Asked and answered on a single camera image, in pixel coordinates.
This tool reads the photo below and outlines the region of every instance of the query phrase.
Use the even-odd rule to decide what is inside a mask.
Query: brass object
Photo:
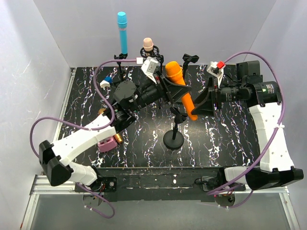
[[[106,110],[105,108],[99,109],[99,111],[98,111],[98,115],[103,114],[105,110]]]
[[[113,137],[119,144],[124,141],[119,133],[115,134]]]

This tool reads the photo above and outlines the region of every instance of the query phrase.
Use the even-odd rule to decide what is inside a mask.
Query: marble tabletop
[[[227,65],[225,72],[235,78],[236,66]],[[145,75],[140,67],[129,66],[126,79],[142,85]],[[105,104],[93,85],[94,68],[77,68],[64,120],[85,126],[94,120]],[[98,81],[106,76],[118,79],[117,67],[104,67]],[[193,88],[192,98],[203,90],[209,74],[205,65],[189,66],[186,83]],[[115,87],[102,90],[110,101]],[[171,151],[163,144],[163,135],[172,129],[174,116],[167,106],[153,103],[136,114],[137,120],[121,132],[124,142],[117,148],[99,153],[97,146],[80,154],[75,162],[96,167],[220,167],[251,164],[259,156],[255,125],[249,110],[240,102],[225,103],[215,117],[199,116],[180,125],[185,142]],[[59,139],[75,128],[63,125]]]

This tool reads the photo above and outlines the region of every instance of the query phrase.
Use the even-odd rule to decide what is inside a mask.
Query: blue microphone
[[[127,46],[127,16],[125,12],[118,12],[117,13],[117,24],[119,28],[119,37],[120,37],[120,46],[121,46],[121,53],[127,54],[128,53],[128,46]]]

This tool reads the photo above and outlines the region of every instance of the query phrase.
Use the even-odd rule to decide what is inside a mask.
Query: orange microphone
[[[183,80],[182,69],[177,62],[171,61],[171,62],[167,63],[167,65],[165,66],[165,69],[166,69],[167,77],[173,83],[176,83],[178,85],[186,85],[186,83]],[[195,106],[194,106],[193,101],[191,99],[190,93],[187,93],[186,95],[184,95],[181,98],[181,101],[182,101],[183,106],[185,107],[185,109],[188,113],[188,116],[191,118],[192,121],[196,121],[197,115],[191,114],[191,112],[195,108]]]

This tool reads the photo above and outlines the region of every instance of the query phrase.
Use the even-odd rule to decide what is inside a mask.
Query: gray wall
[[[36,118],[59,116],[70,68],[37,7],[28,0],[0,1],[0,229],[19,229],[36,173],[29,131]],[[35,146],[51,139],[56,124],[35,130]]]
[[[70,67],[98,66],[120,53],[117,12],[128,17],[128,54],[151,37],[165,62],[224,60],[249,50],[276,0],[34,0]]]
[[[281,80],[286,114],[285,138],[295,167],[307,174],[307,2],[277,0],[260,30],[252,51],[268,58]],[[264,78],[272,78],[261,63]],[[289,186],[291,202],[302,229],[306,229],[307,179]]]

